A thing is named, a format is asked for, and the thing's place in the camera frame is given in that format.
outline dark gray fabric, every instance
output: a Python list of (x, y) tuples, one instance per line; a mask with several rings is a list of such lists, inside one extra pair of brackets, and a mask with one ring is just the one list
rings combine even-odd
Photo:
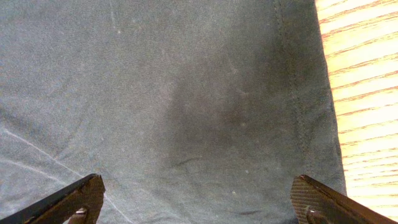
[(103, 176), (98, 223), (295, 223), (345, 192), (313, 1), (1, 1), (0, 218)]

